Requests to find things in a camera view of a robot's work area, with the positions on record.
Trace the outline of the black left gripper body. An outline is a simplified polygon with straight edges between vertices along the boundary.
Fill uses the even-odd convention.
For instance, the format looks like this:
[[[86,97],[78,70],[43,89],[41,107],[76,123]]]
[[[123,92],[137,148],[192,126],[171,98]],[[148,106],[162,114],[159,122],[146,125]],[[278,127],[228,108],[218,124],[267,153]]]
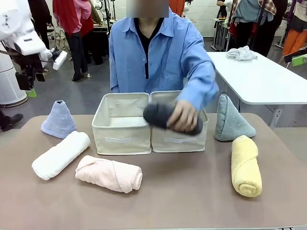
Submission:
[[[15,76],[20,90],[32,90],[34,88],[35,75],[35,69],[33,68],[26,69],[24,72],[16,72]]]

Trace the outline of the person's left hand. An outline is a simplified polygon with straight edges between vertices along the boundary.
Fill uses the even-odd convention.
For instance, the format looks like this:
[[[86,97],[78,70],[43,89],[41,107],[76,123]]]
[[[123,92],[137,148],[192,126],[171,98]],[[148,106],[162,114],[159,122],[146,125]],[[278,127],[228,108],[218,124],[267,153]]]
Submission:
[[[198,120],[198,111],[188,101],[179,100],[167,121],[167,127],[176,132],[190,132]]]

